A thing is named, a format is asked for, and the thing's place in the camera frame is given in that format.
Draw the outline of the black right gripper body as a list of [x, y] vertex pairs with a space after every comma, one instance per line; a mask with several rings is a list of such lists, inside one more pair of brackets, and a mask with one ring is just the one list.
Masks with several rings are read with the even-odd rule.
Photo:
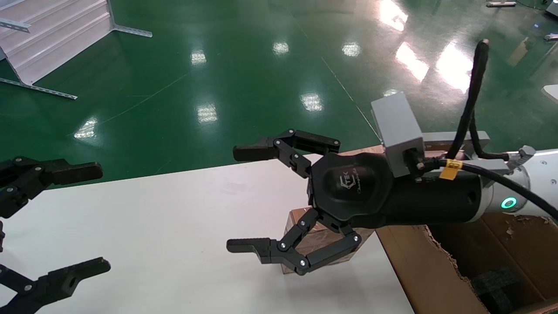
[[411, 175], [395, 177], [383, 154], [328, 153], [309, 174], [309, 203], [331, 230], [466, 223], [480, 210], [478, 177], [421, 182]]

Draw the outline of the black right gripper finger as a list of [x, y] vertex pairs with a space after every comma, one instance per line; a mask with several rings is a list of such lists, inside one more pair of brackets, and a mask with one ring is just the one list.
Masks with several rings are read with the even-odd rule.
[[[341, 234], [341, 239], [321, 249], [300, 254], [296, 248], [317, 224]], [[318, 270], [357, 250], [362, 238], [351, 225], [339, 223], [321, 209], [309, 208], [298, 223], [293, 225], [281, 240], [270, 238], [229, 239], [226, 248], [230, 253], [254, 253], [261, 264], [282, 264], [303, 276]]]
[[289, 129], [276, 137], [261, 139], [253, 145], [233, 147], [233, 158], [239, 162], [277, 159], [300, 177], [309, 178], [312, 163], [299, 151], [326, 155], [339, 153], [339, 149], [338, 139]]

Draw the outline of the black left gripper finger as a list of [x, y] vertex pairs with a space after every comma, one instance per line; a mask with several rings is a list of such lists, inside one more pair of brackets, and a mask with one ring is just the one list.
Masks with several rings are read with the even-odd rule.
[[0, 216], [10, 218], [51, 185], [103, 177], [100, 163], [71, 165], [65, 159], [38, 161], [23, 156], [0, 164]]
[[16, 292], [16, 296], [0, 308], [2, 314], [35, 314], [44, 306], [70, 298], [82, 280], [111, 270], [104, 258], [95, 258], [53, 270], [37, 280], [0, 266], [0, 283]]

